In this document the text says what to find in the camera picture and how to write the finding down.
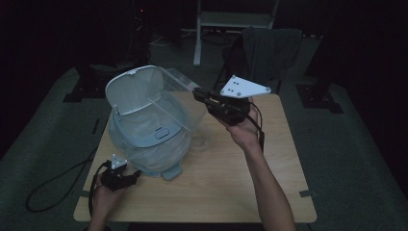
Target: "bin lid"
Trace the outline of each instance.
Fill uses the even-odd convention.
[[[160,88],[163,85],[162,71],[154,65],[131,69],[114,77],[105,88],[112,108],[127,115],[151,105],[148,86],[153,77]]]

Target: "black controller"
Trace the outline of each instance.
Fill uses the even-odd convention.
[[[220,95],[214,90],[195,88],[194,99],[206,105],[208,113],[234,126],[243,122],[250,112],[247,98],[231,98]]]

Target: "person's right hand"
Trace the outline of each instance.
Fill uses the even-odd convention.
[[[253,103],[252,97],[249,98],[249,102]],[[250,105],[249,116],[251,116],[254,121],[258,121],[258,113],[252,104]],[[227,131],[231,134],[233,141],[240,148],[242,148],[243,151],[252,149],[254,146],[259,145],[258,129],[251,121],[249,121],[249,119],[246,118],[243,122],[234,126],[230,126],[220,119],[218,119],[218,121],[225,126]]]

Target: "chair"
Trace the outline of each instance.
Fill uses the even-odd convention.
[[[224,64],[213,89],[235,74],[263,86],[276,79],[275,93],[279,93],[286,70],[297,58],[301,39],[302,32],[298,29],[244,29],[232,47],[223,50]]]

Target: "plastic container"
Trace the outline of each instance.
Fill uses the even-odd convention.
[[[191,135],[206,108],[194,100],[191,81],[148,65],[111,80],[111,140],[128,161],[150,176],[170,180],[181,173]]]

